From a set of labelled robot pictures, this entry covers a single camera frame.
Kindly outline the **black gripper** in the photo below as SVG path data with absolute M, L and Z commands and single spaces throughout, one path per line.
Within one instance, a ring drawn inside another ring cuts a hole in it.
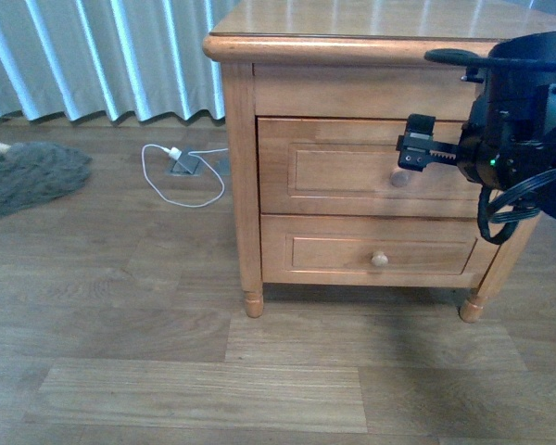
M 457 165 L 471 182 L 509 189 L 550 168 L 548 150 L 535 138 L 534 108 L 529 99 L 496 100 L 489 86 L 482 88 L 459 148 L 433 139 L 434 116 L 411 114 L 397 141 L 398 166 L 421 172 L 430 163 Z

